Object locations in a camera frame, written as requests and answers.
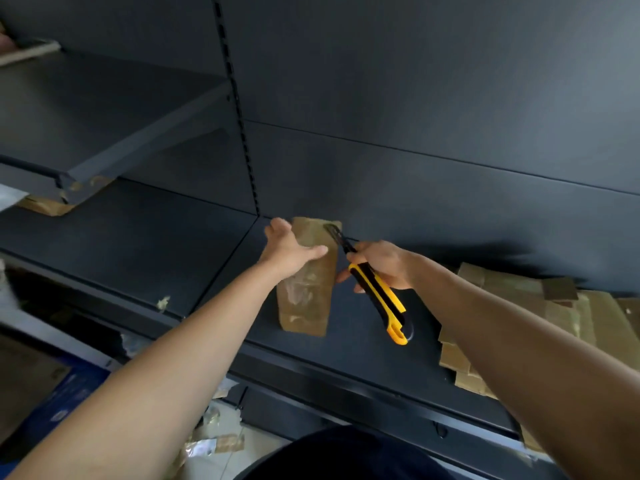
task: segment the yellow utility knife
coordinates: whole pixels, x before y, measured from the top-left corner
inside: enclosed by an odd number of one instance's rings
[[[324,228],[345,253],[357,253],[357,250],[344,238],[337,226],[325,224]],[[391,339],[398,345],[407,345],[409,340],[413,338],[413,323],[396,294],[373,271],[369,263],[350,264],[349,272],[356,278],[367,296],[371,298]]]

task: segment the floor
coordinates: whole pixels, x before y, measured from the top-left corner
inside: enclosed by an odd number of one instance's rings
[[[204,430],[197,431],[198,436],[212,438],[231,433],[244,435],[244,450],[188,458],[177,477],[179,480],[232,480],[256,460],[289,443],[282,438],[241,425],[240,411],[225,403],[219,402],[216,407],[220,411],[220,419],[213,421]]]

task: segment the forearm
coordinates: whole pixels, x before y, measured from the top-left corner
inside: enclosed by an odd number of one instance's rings
[[[569,473],[616,478],[638,468],[629,454],[640,435],[635,371],[426,258],[411,255],[406,269],[492,391]]]
[[[278,277],[245,271],[91,395],[12,479],[160,478],[226,374]]]

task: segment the hand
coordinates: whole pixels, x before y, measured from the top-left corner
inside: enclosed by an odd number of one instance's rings
[[[348,253],[347,259],[353,264],[368,262],[376,270],[391,288],[404,290],[411,288],[407,281],[405,261],[411,256],[411,252],[401,249],[395,244],[387,241],[378,242],[358,242],[355,246],[357,253]],[[343,269],[336,276],[336,283],[346,281],[350,276],[349,269]],[[356,284],[353,289],[356,293],[364,293],[360,285]]]
[[[291,224],[279,217],[271,220],[271,224],[264,228],[264,234],[267,245],[258,262],[271,263],[277,270],[279,281],[296,274],[308,261],[321,258],[329,250],[326,246],[300,246],[291,231]]]

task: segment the shelf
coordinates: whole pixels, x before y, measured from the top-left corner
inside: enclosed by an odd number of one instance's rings
[[[202,303],[260,256],[267,224],[264,218],[256,221]],[[341,255],[339,267],[346,264]],[[306,374],[316,374],[342,388],[411,409],[423,417],[450,421],[452,427],[486,435],[492,441],[510,447],[520,444],[515,421],[498,401],[456,387],[453,373],[438,365],[440,325],[414,292],[399,293],[415,324],[414,338],[401,347],[380,327],[372,303],[352,293],[352,288],[352,283],[334,288],[324,338],[283,331],[272,292],[241,351],[281,367],[304,369]]]
[[[79,203],[152,153],[234,131],[229,93],[216,75],[73,52],[3,67],[0,183]]]
[[[255,216],[117,180],[62,217],[0,212],[11,264],[176,325],[190,314]],[[156,304],[169,296],[164,314]]]
[[[299,440],[339,423],[248,387],[241,402],[242,422],[289,441]]]
[[[552,463],[533,463],[521,452],[509,451],[474,435],[416,417],[400,408],[242,354],[236,357],[229,374],[241,381],[250,382],[249,391],[258,387],[262,393],[275,395],[284,403],[322,415],[324,420],[332,420],[338,424],[356,424],[393,436],[428,451],[438,460],[481,476],[523,480],[564,479]],[[244,401],[242,406],[245,419]],[[284,428],[293,427],[294,425],[288,425]]]

